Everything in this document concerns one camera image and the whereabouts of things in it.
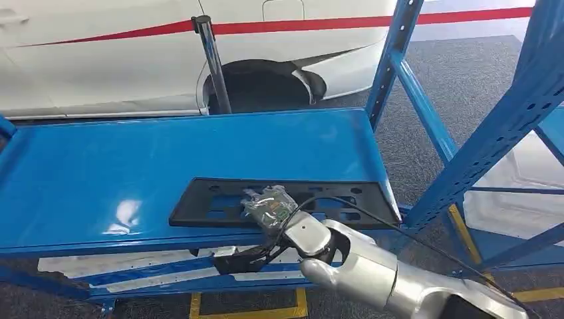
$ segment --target yellow floor marking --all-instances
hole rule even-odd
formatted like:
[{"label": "yellow floor marking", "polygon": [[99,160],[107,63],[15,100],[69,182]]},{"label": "yellow floor marking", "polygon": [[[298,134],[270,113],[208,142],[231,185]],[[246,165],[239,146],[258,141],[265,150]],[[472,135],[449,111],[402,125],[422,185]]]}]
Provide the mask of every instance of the yellow floor marking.
[{"label": "yellow floor marking", "polygon": [[[468,232],[468,228],[466,228],[466,224],[464,220],[462,220],[462,216],[460,216],[460,212],[456,208],[455,205],[451,205],[448,208],[450,215],[452,216],[452,220],[458,230],[458,233],[462,237],[464,244],[467,246],[470,257],[472,261],[476,264],[482,262],[482,257],[478,252],[478,248],[474,244],[470,233]],[[494,281],[494,277],[491,273],[485,272],[484,276],[488,277],[490,280]],[[543,300],[551,300],[551,299],[560,299],[564,298],[564,288],[548,288],[548,289],[535,289],[535,290],[526,290],[526,291],[519,291],[513,292],[513,295],[522,302],[533,302],[533,301],[543,301]]]},{"label": "yellow floor marking", "polygon": [[464,244],[466,245],[468,251],[470,252],[470,258],[472,258],[472,261],[474,261],[474,263],[476,264],[481,263],[482,257],[480,256],[480,253],[478,252],[478,248],[474,244],[474,241],[472,240],[472,237],[468,232],[468,228],[466,228],[466,224],[464,223],[464,220],[462,220],[462,216],[460,216],[458,209],[456,208],[455,205],[451,205],[448,208],[448,212],[450,213],[450,216],[452,217],[452,220],[456,228],[458,229],[458,233],[460,234]]},{"label": "yellow floor marking", "polygon": [[564,298],[564,288],[548,288],[514,292],[513,295],[522,302],[533,302]]},{"label": "yellow floor marking", "polygon": [[190,315],[189,319],[292,319],[307,316],[307,300],[305,298],[305,289],[296,289],[296,307],[279,308],[268,310],[257,310],[247,312],[230,312],[227,314],[200,314],[200,303],[202,302],[202,295],[199,292],[192,294],[190,301]]}]

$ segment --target robotic arm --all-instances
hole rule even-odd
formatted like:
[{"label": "robotic arm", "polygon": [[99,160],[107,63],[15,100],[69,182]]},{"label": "robotic arm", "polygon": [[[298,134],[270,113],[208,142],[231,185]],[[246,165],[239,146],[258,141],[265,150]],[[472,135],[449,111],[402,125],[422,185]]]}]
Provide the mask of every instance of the robotic arm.
[{"label": "robotic arm", "polygon": [[[253,200],[243,204],[271,238],[277,234],[275,244],[285,244],[270,257],[264,248],[216,257],[220,273],[258,271],[283,247],[295,247],[303,258],[301,272],[311,282],[399,318],[528,318],[522,307],[496,290],[405,264],[374,239],[337,221],[320,222],[297,210],[280,187],[252,193]],[[331,265],[336,250],[343,255],[340,266]]]},{"label": "robotic arm", "polygon": [[[398,261],[374,239],[337,221],[320,223],[306,213],[294,219],[299,221],[291,221],[286,236],[302,254],[311,255],[301,262],[301,271],[322,287],[399,318],[528,318],[524,309],[496,290]],[[300,231],[305,236],[298,236]],[[343,254],[341,266],[333,267],[312,255],[313,243],[319,243],[316,248],[320,249],[328,232]],[[325,249],[331,249],[330,243]]]}]

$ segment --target wheel well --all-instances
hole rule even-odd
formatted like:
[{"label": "wheel well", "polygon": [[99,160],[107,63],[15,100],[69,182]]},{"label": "wheel well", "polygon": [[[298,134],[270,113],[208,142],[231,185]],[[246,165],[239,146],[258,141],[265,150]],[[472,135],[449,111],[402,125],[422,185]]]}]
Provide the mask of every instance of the wheel well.
[{"label": "wheel well", "polygon": [[[243,60],[225,64],[222,70],[229,99],[236,102],[241,101],[241,91],[245,91],[247,97],[248,94],[252,94],[253,98],[257,94],[260,95],[258,100],[263,102],[267,101],[267,97],[264,95],[268,93],[274,100],[273,102],[294,98],[296,102],[314,103],[323,97],[326,90],[325,82],[319,75],[301,70],[292,62]],[[269,83],[272,83],[272,89],[269,89]],[[246,88],[245,85],[260,86],[268,92],[254,92],[252,87]],[[210,107],[210,112],[213,113],[214,103],[217,102],[210,75],[204,81],[204,101]]]}]

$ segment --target blue shelving rack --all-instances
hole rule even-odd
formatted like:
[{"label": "blue shelving rack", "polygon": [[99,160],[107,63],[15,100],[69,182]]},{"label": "blue shelving rack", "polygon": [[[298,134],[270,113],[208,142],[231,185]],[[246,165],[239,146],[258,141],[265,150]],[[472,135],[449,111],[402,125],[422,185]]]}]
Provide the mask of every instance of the blue shelving rack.
[{"label": "blue shelving rack", "polygon": [[[456,223],[453,218],[458,216],[452,214],[457,215],[462,210],[464,192],[531,130],[541,136],[564,164],[563,109],[559,108],[564,99],[564,62],[557,54],[564,47],[564,3],[537,1],[513,84],[459,150],[404,58],[422,4],[423,1],[398,1],[366,106],[370,122],[376,127],[394,79],[398,77],[444,163],[444,169],[406,214],[404,222],[413,234],[420,233],[437,217],[447,216],[447,222]],[[489,191],[547,192],[541,189]],[[465,244],[476,247],[469,249],[473,255],[470,260],[480,270],[564,263],[561,257],[564,251],[553,246],[564,240],[564,224],[527,241],[467,229],[463,233],[468,233],[464,234]],[[405,244],[405,240],[400,240],[394,250],[399,251]],[[534,254],[534,261],[519,263],[519,259],[531,254]]]},{"label": "blue shelving rack", "polygon": [[[470,256],[466,259],[480,270],[564,263],[562,248],[553,246],[564,240],[564,224],[522,241],[465,228],[460,205],[464,192],[531,130],[536,130],[564,164],[564,110],[558,108],[564,100],[564,59],[560,55],[564,52],[564,3],[537,1],[513,84],[460,149],[404,58],[422,4],[423,0],[398,0],[366,108],[23,127],[0,117],[0,136],[5,140],[0,153],[0,257],[132,253],[261,242],[260,232],[253,229],[168,226],[168,215],[192,178],[218,177],[378,182],[396,212],[402,212],[405,229],[417,235],[437,217],[444,219],[453,239],[467,246],[461,257]],[[445,164],[413,207],[396,205],[374,140],[396,77]],[[277,138],[276,156],[252,160],[255,155],[249,156],[246,150],[271,154],[272,136]],[[119,210],[125,201],[135,202],[135,208]],[[366,233],[392,236],[389,230]],[[391,248],[398,252],[406,244],[402,238]],[[206,266],[206,261],[197,264],[193,267]],[[297,270],[297,264],[280,267],[273,271]],[[0,279],[103,304],[104,309],[117,298],[309,284],[303,278],[245,282],[213,276],[111,293],[5,267],[0,267]]]}]

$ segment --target white car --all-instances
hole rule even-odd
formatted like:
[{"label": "white car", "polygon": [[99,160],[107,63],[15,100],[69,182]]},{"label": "white car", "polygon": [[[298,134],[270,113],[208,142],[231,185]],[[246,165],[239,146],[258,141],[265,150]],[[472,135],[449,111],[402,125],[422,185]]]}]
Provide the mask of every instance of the white car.
[{"label": "white car", "polygon": [[209,15],[225,72],[298,78],[310,102],[369,88],[395,0],[0,0],[0,114],[208,114],[190,18]]}]

